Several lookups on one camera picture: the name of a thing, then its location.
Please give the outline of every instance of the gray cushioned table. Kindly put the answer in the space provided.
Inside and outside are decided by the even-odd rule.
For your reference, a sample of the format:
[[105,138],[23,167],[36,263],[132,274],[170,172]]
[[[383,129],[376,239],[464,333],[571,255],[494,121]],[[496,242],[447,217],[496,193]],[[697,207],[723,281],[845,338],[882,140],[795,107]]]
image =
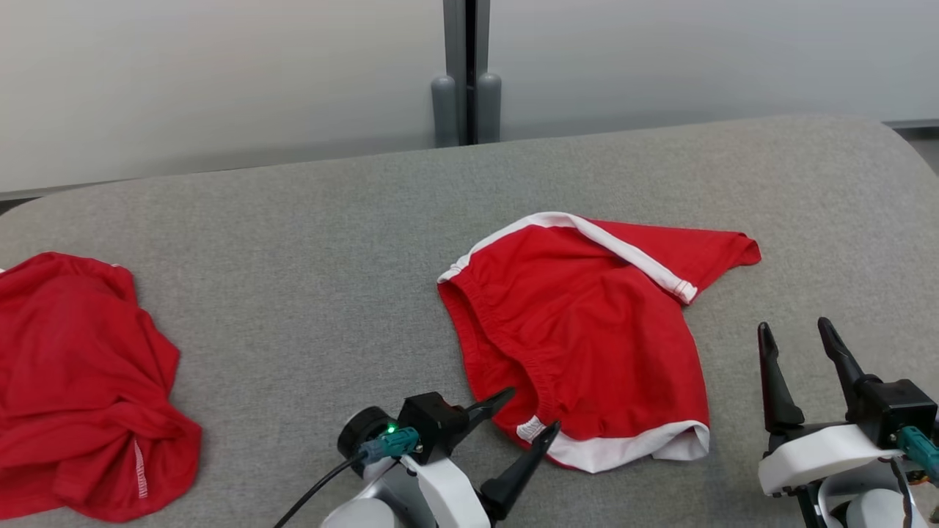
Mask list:
[[[740,230],[763,262],[685,310],[710,398],[710,455],[604,474],[541,467],[506,525],[801,526],[757,481],[756,328],[770,321],[809,421],[844,412],[815,329],[939,397],[939,179],[859,118],[784,116],[395,153],[54,194],[0,217],[0,267],[55,250],[119,263],[181,350],[173,402],[205,429],[195,485],[134,526],[269,526],[341,459],[348,416],[440,391],[470,401],[435,279],[540,210]],[[486,426],[454,458],[478,485],[519,453]],[[343,474],[292,526],[359,487]],[[920,505],[921,508],[932,505]],[[68,510],[9,526],[97,525]]]

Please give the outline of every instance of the red cloth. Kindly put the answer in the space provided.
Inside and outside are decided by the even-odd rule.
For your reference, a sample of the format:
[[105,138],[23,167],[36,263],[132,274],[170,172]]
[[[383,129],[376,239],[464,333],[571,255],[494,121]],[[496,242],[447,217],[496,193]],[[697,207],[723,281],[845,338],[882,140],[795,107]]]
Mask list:
[[0,273],[0,519],[121,522],[184,493],[202,428],[167,399],[178,358],[124,268],[44,253]]
[[516,396],[494,422],[519,443],[561,421],[549,456],[596,473],[707,454],[707,395],[682,304],[760,261],[742,233],[525,217],[439,282],[477,398]]

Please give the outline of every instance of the white wall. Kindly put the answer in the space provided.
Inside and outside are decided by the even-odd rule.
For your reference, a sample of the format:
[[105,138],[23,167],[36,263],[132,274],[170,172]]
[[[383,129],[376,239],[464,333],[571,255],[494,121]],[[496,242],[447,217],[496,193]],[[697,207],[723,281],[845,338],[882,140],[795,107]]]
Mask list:
[[787,112],[939,117],[935,0],[492,0],[501,137]]
[[440,1],[4,0],[0,195],[433,143]]

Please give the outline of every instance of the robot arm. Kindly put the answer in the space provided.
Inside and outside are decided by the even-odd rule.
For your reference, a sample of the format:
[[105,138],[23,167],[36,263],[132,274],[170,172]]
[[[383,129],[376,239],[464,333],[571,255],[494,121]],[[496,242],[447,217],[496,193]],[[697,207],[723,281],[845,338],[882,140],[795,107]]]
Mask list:
[[759,469],[763,492],[797,497],[809,528],[887,526],[894,519],[925,526],[912,508],[900,465],[920,468],[939,485],[939,450],[928,436],[939,432],[935,402],[912,381],[884,383],[865,374],[831,321],[820,318],[818,327],[847,405],[843,422],[804,424],[779,369],[769,325],[758,329],[763,418],[770,434]]
[[413,445],[402,442],[407,448],[400,457],[379,454],[353,465],[365,480],[365,489],[333,511],[323,526],[488,528],[504,520],[561,424],[555,422],[542,431],[528,452],[502,475],[485,481],[479,492],[449,456],[514,394],[514,389],[507,388],[463,409],[449,405],[438,393],[426,393],[406,398],[396,420],[377,407],[356,414],[339,437],[339,452],[347,459],[375,439],[401,437],[406,441],[413,430],[417,441]]

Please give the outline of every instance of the gray cylindrical foot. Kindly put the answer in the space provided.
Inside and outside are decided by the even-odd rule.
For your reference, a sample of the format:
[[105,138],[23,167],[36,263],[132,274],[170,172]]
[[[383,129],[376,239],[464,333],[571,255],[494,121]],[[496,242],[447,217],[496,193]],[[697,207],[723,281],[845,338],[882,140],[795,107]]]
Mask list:
[[449,75],[430,83],[434,100],[434,139],[438,148],[460,144],[456,128],[456,81]]
[[476,140],[497,143],[500,139],[502,79],[484,73],[476,81]]

